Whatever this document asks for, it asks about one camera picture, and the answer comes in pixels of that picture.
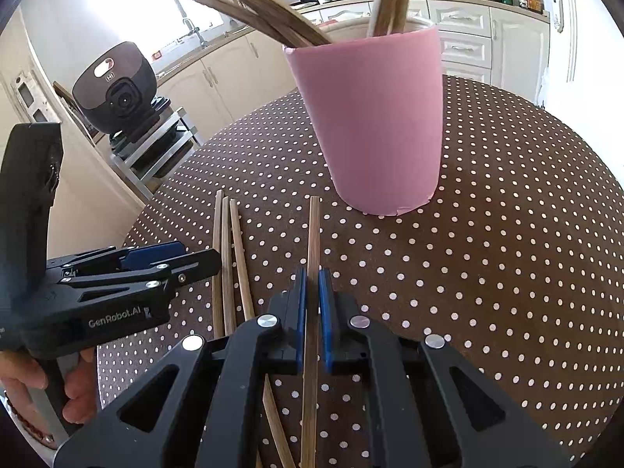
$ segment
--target hand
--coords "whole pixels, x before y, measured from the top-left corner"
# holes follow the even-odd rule
[[[63,417],[67,422],[84,424],[96,414],[96,376],[93,365],[94,349],[83,350],[79,363],[66,376],[65,394],[70,401],[63,408]],[[1,351],[0,381],[11,404],[21,416],[43,434],[49,434],[48,424],[35,408],[26,388],[48,387],[48,377],[37,361],[23,353]]]

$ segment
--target pink cup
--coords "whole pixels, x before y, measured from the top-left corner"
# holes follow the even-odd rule
[[[330,25],[334,40],[368,19]],[[442,60],[427,19],[403,34],[286,48],[331,179],[349,206],[397,216],[426,204],[442,154]]]

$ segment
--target round table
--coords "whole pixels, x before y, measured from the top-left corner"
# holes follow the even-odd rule
[[[503,90],[445,77],[444,144],[431,201],[396,218],[336,195],[299,93],[215,135],[166,181],[126,245],[209,248],[215,194],[239,203],[257,314],[307,255],[322,197],[321,263],[334,288],[396,333],[438,333],[526,407],[577,460],[624,393],[622,189],[572,130]],[[102,404],[189,333],[211,338],[210,282],[185,286],[171,321],[99,348]],[[243,321],[236,290],[238,321]],[[301,378],[273,378],[299,460]],[[360,377],[319,374],[317,465],[366,467]],[[265,467],[281,466],[268,425]]]

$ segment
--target drawer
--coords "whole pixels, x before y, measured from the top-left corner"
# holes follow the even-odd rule
[[[484,5],[429,0],[429,15],[440,30],[492,37],[490,8]]]
[[[329,7],[328,9],[320,9],[323,22],[336,20],[347,21],[349,19],[357,19],[358,17],[368,17],[371,14],[368,2],[359,4],[339,5],[337,7]]]
[[[442,61],[492,68],[492,39],[454,32],[438,33]]]
[[[408,17],[423,17],[429,19],[427,0],[410,0],[409,4]]]
[[[489,68],[442,62],[442,72],[447,75],[464,77],[466,79],[472,79],[473,81],[479,81],[484,84],[492,83],[492,70]]]
[[[301,14],[301,15],[303,15],[306,19],[311,21],[312,24],[315,24],[317,26],[319,26],[319,24],[323,22],[323,18],[321,17],[320,10],[314,10],[314,12],[306,12],[305,14]]]

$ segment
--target bracelet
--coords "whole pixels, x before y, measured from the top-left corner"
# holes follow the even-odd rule
[[[43,434],[38,428],[33,426],[28,420],[24,419],[24,417],[21,416],[20,412],[18,412],[15,406],[13,406],[13,404],[11,403],[11,400],[6,393],[6,390],[4,391],[4,398],[6,399],[7,406],[9,407],[11,413],[18,418],[24,429],[26,429],[26,431],[28,431],[28,433],[32,437],[40,442],[45,442],[48,444],[54,442],[54,436],[52,436],[51,434]]]

